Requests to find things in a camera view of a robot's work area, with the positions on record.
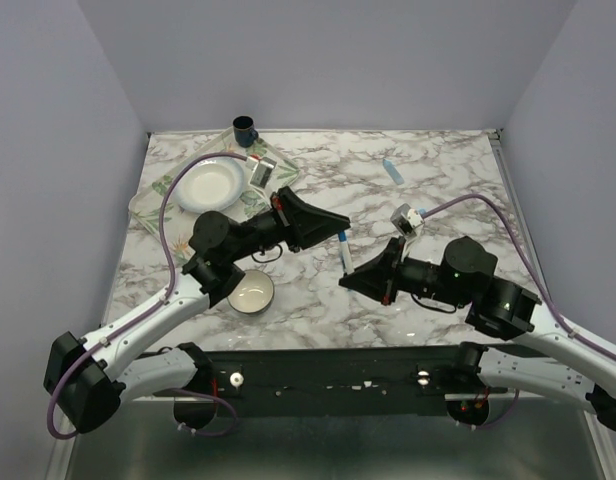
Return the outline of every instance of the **tray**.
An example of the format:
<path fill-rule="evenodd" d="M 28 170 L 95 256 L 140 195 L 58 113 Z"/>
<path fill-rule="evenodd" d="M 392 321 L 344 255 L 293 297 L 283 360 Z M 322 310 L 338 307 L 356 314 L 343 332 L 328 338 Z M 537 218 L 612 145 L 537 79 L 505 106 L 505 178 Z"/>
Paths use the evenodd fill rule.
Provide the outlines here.
<path fill-rule="evenodd" d="M 157 240 L 159 240 L 159 208 L 163 201 L 163 196 L 172 183 L 173 178 L 194 159 L 199 158 L 205 153 L 213 152 L 235 152 L 242 155 L 252 155 L 257 158 L 266 156 L 274 160 L 277 162 L 277 168 L 273 171 L 270 183 L 267 187 L 272 191 L 278 190 L 286 185 L 291 185 L 299 178 L 301 173 L 297 163 L 290 160 L 286 155 L 261 137 L 248 148 L 240 147 L 235 141 L 232 128 L 229 128 L 203 145 L 194 154 L 172 168 L 161 178 L 157 179 L 150 187 L 144 188 L 142 191 L 138 192 L 130 201 L 128 209 L 132 217 Z M 245 170 L 245 163 L 239 162 L 239 164 Z M 267 198 L 251 187 L 246 187 L 239 197 L 239 200 L 223 210 L 223 213 L 233 220 L 243 222 L 268 208 L 268 206 L 269 202 Z M 175 258 L 175 262 L 179 266 L 186 263 L 193 254 L 192 249 L 188 247 L 188 240 L 192 234 L 193 225 L 197 217 L 197 214 L 182 209 L 172 197 L 166 205 L 166 215 L 164 217 L 166 240 Z"/>

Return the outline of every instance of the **dark blue mug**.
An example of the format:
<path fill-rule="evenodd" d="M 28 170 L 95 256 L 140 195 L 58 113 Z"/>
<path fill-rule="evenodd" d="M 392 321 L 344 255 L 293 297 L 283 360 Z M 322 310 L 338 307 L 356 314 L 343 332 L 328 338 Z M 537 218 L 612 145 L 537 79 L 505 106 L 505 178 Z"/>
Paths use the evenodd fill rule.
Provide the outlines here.
<path fill-rule="evenodd" d="M 255 124 L 250 117 L 237 117 L 232 121 L 232 128 L 235 131 L 235 140 L 240 147 L 248 148 L 259 138 L 259 133 L 255 130 Z"/>

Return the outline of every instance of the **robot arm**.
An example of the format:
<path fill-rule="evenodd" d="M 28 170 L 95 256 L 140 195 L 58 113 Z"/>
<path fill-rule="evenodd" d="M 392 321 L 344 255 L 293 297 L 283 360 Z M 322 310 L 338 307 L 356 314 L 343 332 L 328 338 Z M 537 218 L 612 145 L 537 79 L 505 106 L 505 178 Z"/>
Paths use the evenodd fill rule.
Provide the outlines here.
<path fill-rule="evenodd" d="M 410 211 L 398 217 L 394 223 L 412 238 L 418 226 L 416 215 Z M 480 333 L 512 340 L 550 358 L 514 357 L 495 347 L 473 344 L 460 368 L 489 387 L 517 388 L 575 402 L 616 430 L 615 360 L 569 335 L 535 294 L 494 275 L 497 257 L 471 238 L 450 242 L 439 265 L 406 257 L 409 243 L 404 236 L 392 238 L 378 257 L 344 276 L 339 285 L 384 305 L 403 291 L 457 308 L 469 306 L 466 323 Z M 616 345 L 566 322 L 616 355 Z"/>
<path fill-rule="evenodd" d="M 44 378 L 44 387 L 51 394 L 80 357 L 101 345 L 59 393 L 58 404 L 79 433 L 103 424 L 122 402 L 191 383 L 210 384 L 205 378 L 208 360 L 195 345 L 137 358 L 182 322 L 226 298 L 244 276 L 235 261 L 281 242 L 298 252 L 350 228 L 347 217 L 304 203 L 288 187 L 274 193 L 271 204 L 272 208 L 243 223 L 220 212 L 202 214 L 189 241 L 195 254 L 177 275 L 170 297 L 165 298 L 167 289 L 162 289 L 123 317 L 80 339 L 67 332 L 55 340 Z M 141 315 L 145 318 L 134 323 Z M 112 335 L 124 328 L 123 333 Z"/>

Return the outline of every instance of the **white marble surface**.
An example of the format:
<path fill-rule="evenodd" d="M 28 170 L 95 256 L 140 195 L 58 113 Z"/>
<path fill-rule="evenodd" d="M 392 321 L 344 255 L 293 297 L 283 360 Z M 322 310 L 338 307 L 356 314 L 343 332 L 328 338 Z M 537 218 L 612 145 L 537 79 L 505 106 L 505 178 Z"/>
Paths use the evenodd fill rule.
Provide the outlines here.
<path fill-rule="evenodd" d="M 153 135 L 140 189 L 212 138 L 209 134 Z M 484 132 L 262 132 L 271 144 L 297 159 L 302 176 L 292 187 L 305 201 L 350 217 L 355 264 L 376 256 L 396 234 L 390 214 L 404 202 L 430 209 L 467 192 L 483 193 L 514 220 Z M 396 186 L 381 162 L 389 158 L 405 179 Z M 531 286 L 507 234 L 489 209 L 476 201 L 431 218 L 411 256 L 438 262 L 446 244 L 470 235 L 499 257 L 498 275 Z M 250 259 L 242 268 L 255 265 Z M 263 268 L 276 285 L 272 307 L 260 317 L 240 316 L 222 302 L 193 318 L 155 347 L 194 341 L 206 350 L 369 347 L 492 341 L 454 315 L 430 312 L 406 294 L 383 307 L 337 286 L 342 275 L 335 239 L 285 253 Z M 114 320 L 166 284 L 158 242 L 134 220 L 106 321 Z"/>

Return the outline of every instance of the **wall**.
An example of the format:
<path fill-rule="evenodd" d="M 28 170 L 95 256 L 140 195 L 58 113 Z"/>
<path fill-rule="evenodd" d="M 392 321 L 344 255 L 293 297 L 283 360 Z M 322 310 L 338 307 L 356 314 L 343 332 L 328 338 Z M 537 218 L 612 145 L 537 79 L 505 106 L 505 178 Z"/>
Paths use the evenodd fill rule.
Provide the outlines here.
<path fill-rule="evenodd" d="M 95 327 L 146 135 L 74 0 L 0 0 L 0 480 L 41 479 L 50 344 Z"/>
<path fill-rule="evenodd" d="M 616 0 L 580 0 L 504 131 L 563 312 L 616 342 Z"/>
<path fill-rule="evenodd" d="M 574 0 L 79 0 L 151 131 L 501 127 Z"/>

